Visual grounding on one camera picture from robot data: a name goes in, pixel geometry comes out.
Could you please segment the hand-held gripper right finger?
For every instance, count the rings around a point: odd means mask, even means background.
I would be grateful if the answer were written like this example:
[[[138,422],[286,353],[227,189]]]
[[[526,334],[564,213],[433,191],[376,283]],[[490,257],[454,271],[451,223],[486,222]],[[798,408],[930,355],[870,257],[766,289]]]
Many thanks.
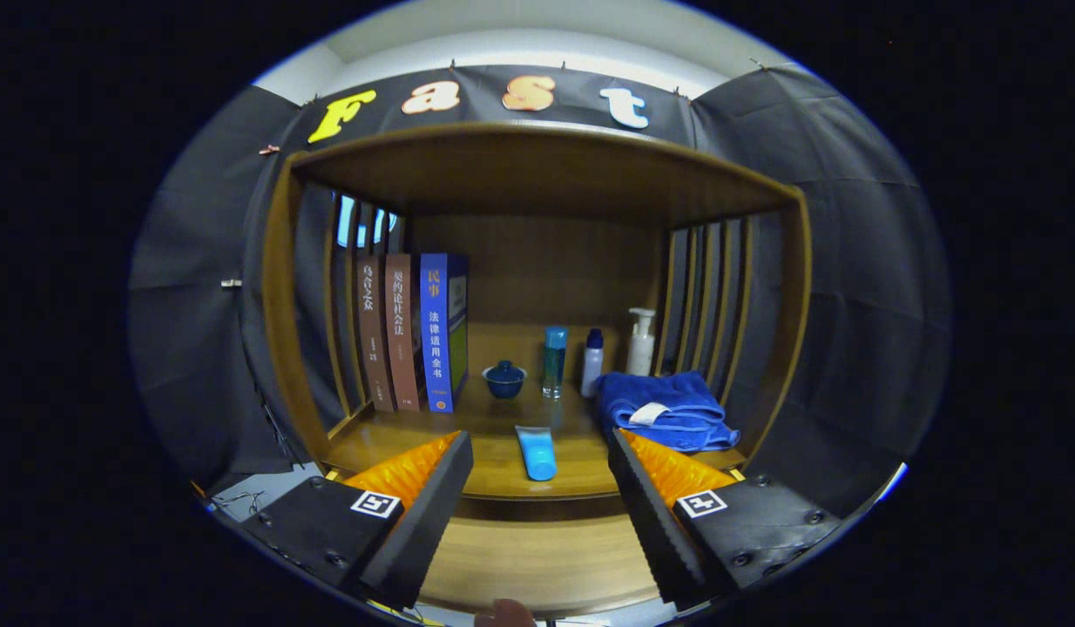
[[[622,428],[611,432],[608,464],[660,596],[677,611],[765,588],[842,526],[771,476],[725,473]]]

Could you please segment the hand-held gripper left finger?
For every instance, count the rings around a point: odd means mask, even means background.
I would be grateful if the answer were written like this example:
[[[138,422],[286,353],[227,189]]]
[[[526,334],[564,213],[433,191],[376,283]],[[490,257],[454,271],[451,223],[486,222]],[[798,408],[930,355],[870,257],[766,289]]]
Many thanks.
[[[454,431],[350,479],[306,479],[241,530],[342,594],[406,610],[473,467],[470,434]]]

